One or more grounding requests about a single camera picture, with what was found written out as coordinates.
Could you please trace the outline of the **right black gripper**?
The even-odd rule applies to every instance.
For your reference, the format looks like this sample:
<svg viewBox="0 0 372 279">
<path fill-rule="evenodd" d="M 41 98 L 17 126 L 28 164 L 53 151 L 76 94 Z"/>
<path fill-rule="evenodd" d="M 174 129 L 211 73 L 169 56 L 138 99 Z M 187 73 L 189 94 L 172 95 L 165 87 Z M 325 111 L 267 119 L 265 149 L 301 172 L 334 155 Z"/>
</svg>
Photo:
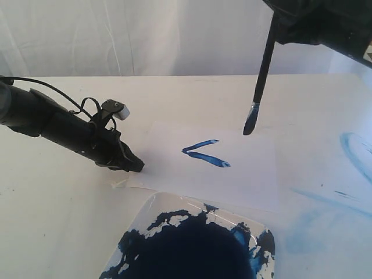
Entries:
<svg viewBox="0 0 372 279">
<path fill-rule="evenodd" d="M 324 45 L 371 68 L 371 1 L 264 1 L 281 44 Z"/>
</svg>

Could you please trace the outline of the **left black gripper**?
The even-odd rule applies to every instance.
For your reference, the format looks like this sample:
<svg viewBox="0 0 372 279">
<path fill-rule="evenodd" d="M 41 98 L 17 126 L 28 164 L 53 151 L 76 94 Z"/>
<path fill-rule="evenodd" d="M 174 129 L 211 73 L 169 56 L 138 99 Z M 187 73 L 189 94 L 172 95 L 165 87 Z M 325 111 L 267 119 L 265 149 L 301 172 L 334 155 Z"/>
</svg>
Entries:
<svg viewBox="0 0 372 279">
<path fill-rule="evenodd" d="M 98 128 L 93 122 L 88 122 L 86 128 L 88 130 L 78 136 L 77 154 L 111 170 L 142 171 L 145 163 L 132 153 L 128 145 L 120 142 L 120 132 L 114 128 Z"/>
</svg>

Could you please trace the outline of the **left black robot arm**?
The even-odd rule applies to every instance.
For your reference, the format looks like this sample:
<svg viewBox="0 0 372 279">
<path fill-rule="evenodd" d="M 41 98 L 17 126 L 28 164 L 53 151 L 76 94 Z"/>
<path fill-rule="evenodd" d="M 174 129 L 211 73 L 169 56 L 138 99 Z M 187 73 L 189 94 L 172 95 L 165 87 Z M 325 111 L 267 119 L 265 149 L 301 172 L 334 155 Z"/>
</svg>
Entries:
<svg viewBox="0 0 372 279">
<path fill-rule="evenodd" d="M 46 138 L 98 166 L 139 173 L 143 161 L 120 140 L 116 127 L 106 128 L 109 120 L 124 120 L 129 115 L 126 105 L 108 99 L 96 108 L 96 114 L 85 121 L 37 90 L 25 91 L 1 83 L 3 126 L 29 137 Z"/>
</svg>

